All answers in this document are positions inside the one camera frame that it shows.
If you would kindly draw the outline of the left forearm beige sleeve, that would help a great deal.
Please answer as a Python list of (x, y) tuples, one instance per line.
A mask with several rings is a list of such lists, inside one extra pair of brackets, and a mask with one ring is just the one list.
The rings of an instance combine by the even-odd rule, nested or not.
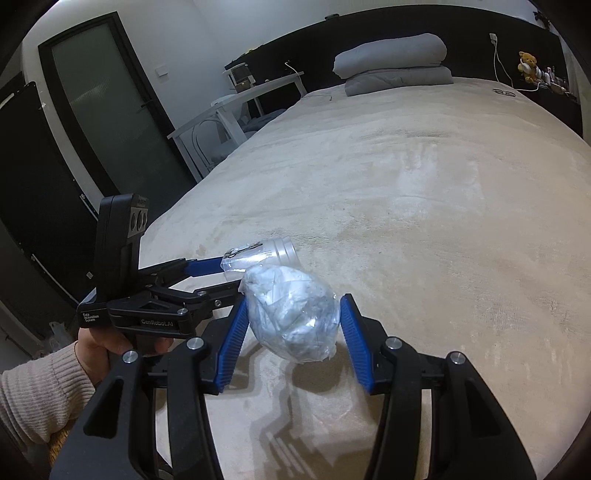
[(46, 444), (94, 393), (70, 344), (1, 373), (1, 427), (20, 450)]

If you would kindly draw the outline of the person's left hand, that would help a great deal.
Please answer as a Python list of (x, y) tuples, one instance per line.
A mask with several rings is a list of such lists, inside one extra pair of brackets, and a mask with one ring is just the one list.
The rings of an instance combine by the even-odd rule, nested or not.
[(94, 386), (110, 371), (109, 355), (121, 356), (131, 349), (131, 342), (113, 327), (80, 328), (74, 347), (80, 366)]

